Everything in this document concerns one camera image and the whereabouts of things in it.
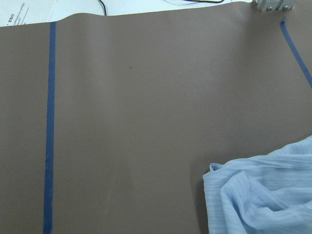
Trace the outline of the light blue button shirt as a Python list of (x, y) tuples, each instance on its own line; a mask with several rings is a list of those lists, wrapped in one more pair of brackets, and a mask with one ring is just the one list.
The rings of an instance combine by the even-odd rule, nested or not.
[(309, 234), (312, 139), (265, 156), (212, 163), (203, 176), (211, 234)]

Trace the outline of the clear plastic bag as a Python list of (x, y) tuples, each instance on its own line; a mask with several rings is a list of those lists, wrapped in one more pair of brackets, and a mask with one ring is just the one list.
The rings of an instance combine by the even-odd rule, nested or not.
[(28, 0), (0, 0), (0, 26), (25, 25), (29, 11)]

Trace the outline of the aluminium frame post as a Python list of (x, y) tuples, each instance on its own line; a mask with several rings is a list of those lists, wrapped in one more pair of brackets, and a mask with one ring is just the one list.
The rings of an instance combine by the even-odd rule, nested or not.
[(287, 11), (293, 6), (293, 0), (252, 0), (252, 7), (259, 12)]

